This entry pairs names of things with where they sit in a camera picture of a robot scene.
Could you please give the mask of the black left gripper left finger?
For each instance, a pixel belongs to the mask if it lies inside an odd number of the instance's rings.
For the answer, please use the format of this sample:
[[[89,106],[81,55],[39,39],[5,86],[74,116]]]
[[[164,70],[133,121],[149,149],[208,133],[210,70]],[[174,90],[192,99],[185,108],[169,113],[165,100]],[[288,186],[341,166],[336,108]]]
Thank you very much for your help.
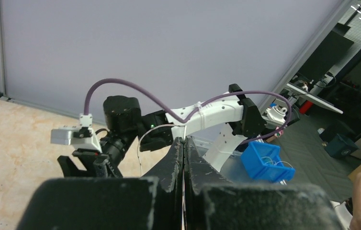
[[[56,178],[34,192],[19,230],[180,230],[184,140],[139,178]]]

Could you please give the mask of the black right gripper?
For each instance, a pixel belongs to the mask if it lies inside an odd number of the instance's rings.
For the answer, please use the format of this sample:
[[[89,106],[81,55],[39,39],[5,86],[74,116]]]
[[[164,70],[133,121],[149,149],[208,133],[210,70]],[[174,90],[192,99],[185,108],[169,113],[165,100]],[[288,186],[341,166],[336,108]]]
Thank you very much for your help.
[[[96,153],[92,151],[74,151],[72,156],[79,159],[85,167],[80,170],[69,156],[59,156],[59,163],[64,177],[100,177],[100,178],[122,178],[118,169],[124,159],[124,154],[119,150]]]

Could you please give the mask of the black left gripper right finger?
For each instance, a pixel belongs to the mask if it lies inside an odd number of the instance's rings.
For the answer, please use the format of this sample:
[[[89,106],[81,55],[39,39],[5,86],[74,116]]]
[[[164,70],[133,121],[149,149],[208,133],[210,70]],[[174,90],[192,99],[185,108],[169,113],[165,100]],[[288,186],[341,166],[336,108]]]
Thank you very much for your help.
[[[340,230],[326,194],[314,184],[233,183],[184,142],[185,229]]]

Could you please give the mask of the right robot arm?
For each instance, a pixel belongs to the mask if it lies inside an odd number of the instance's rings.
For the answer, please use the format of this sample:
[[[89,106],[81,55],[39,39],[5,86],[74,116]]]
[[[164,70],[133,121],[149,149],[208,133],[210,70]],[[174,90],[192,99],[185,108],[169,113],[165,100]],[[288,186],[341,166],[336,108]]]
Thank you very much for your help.
[[[266,126],[258,107],[237,84],[206,102],[147,115],[141,114],[135,97],[109,96],[103,103],[103,112],[107,127],[101,138],[89,112],[80,114],[78,126],[51,131],[51,143],[72,146],[73,156],[84,165],[81,170],[68,156],[60,156],[58,162],[65,177],[121,178],[119,164],[135,140],[139,151],[156,151],[172,145],[176,139],[223,124],[206,157],[219,170],[241,142],[256,138]]]

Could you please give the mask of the blue plastic bin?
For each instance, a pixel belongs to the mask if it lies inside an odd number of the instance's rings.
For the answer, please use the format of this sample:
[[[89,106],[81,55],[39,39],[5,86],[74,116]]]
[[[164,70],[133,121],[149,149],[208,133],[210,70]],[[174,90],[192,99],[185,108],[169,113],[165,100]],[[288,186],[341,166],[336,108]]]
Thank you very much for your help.
[[[295,168],[281,160],[280,150],[277,145],[250,142],[240,157],[249,177],[271,183],[293,179]]]

